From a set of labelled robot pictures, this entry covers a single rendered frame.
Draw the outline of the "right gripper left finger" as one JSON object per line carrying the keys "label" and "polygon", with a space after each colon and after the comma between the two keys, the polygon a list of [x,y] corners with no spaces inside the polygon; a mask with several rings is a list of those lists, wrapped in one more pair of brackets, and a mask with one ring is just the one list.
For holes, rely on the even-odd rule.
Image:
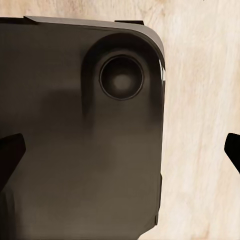
{"label": "right gripper left finger", "polygon": [[0,193],[26,153],[21,133],[0,138]]}

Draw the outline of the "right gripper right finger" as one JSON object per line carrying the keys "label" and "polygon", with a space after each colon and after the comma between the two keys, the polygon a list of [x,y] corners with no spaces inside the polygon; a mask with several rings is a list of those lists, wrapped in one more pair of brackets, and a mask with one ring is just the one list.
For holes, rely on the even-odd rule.
{"label": "right gripper right finger", "polygon": [[240,173],[240,135],[229,133],[227,135],[224,151]]}

